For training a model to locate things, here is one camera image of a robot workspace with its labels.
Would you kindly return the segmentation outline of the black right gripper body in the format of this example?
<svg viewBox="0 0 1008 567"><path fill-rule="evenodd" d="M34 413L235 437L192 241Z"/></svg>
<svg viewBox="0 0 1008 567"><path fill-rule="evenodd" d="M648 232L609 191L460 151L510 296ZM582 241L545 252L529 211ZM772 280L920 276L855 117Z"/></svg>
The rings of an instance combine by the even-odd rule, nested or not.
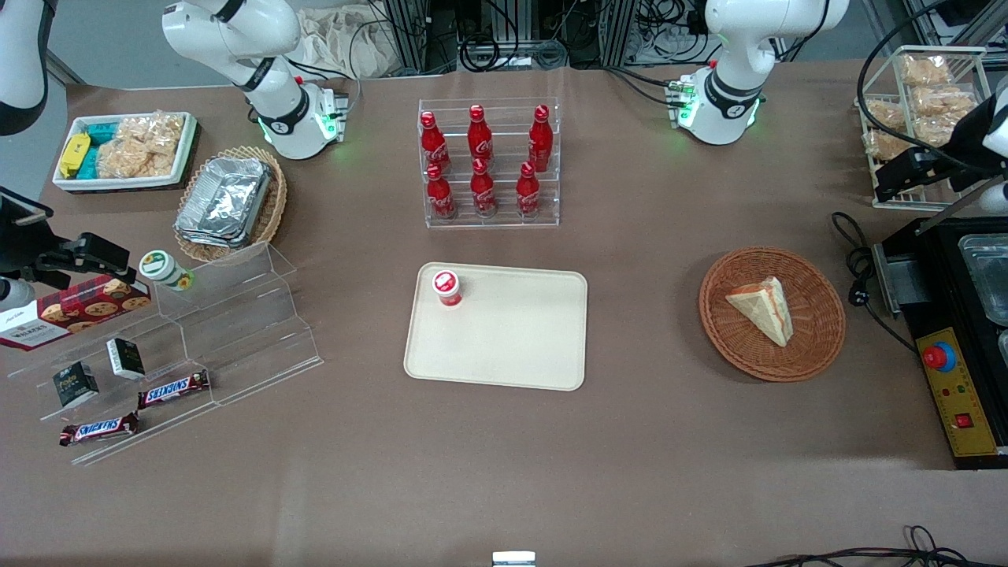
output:
<svg viewBox="0 0 1008 567"><path fill-rule="evenodd" d="M44 284L44 286L68 290L71 276L66 270L76 267L76 259L71 249L66 248L71 240L60 236L33 236L24 246L25 265L22 268L22 280L29 284Z"/></svg>

